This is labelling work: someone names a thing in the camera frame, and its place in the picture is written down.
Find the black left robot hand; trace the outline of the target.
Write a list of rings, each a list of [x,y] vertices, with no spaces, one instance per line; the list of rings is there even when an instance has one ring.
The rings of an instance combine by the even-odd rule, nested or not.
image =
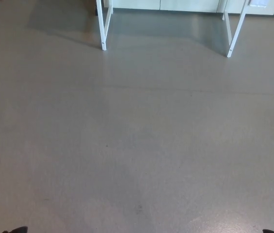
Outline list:
[[[27,233],[27,232],[28,232],[28,227],[21,226],[10,231],[3,231],[2,233]]]

